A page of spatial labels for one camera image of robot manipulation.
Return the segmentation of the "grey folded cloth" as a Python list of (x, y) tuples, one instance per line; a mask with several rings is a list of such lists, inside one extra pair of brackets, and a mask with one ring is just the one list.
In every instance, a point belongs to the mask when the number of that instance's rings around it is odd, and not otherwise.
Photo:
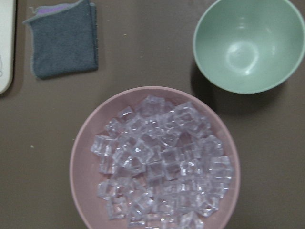
[(32, 34), (31, 70), (47, 79), (95, 71), (98, 63), (96, 5), (89, 0), (40, 6), (23, 23)]

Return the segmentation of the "mint green bowl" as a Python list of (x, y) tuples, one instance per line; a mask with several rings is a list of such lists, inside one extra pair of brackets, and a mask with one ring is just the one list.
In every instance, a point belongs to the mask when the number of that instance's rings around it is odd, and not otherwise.
[(237, 94), (286, 81), (305, 55), (305, 21), (289, 0), (218, 0), (199, 19), (193, 56), (205, 78)]

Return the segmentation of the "cream rabbit tray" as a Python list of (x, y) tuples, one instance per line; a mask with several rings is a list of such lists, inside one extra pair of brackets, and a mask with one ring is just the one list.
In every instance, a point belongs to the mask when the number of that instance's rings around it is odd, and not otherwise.
[(13, 78), (16, 1), (0, 0), (0, 93), (4, 93)]

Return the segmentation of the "pink bowl of ice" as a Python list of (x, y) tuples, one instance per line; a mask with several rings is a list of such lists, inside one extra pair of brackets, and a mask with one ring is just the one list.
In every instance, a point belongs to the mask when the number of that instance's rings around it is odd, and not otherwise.
[(90, 229), (223, 229), (240, 175), (219, 116), (159, 86), (124, 91), (97, 107), (70, 160), (72, 196)]

